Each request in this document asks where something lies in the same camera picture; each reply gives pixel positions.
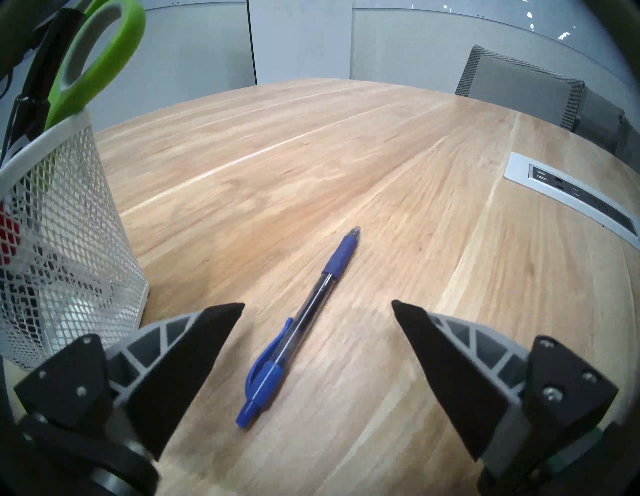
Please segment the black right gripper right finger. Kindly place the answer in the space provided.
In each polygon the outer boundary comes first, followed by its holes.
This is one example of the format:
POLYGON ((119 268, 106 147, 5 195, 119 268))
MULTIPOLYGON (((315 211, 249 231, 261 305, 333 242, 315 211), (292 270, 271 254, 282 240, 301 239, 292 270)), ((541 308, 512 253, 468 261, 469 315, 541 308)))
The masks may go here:
POLYGON ((602 438, 618 387, 570 348, 536 335, 530 349, 485 325, 397 299, 392 310, 479 481, 538 481, 602 438))

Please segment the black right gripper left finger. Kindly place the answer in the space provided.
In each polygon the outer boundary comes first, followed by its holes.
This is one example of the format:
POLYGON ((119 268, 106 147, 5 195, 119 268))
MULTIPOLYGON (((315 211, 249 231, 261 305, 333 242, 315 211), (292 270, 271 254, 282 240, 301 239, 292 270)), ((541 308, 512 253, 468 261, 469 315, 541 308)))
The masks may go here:
POLYGON ((35 439, 71 453, 117 452, 132 440, 162 455, 245 309, 226 303, 150 324, 105 349, 83 335, 14 390, 35 439))

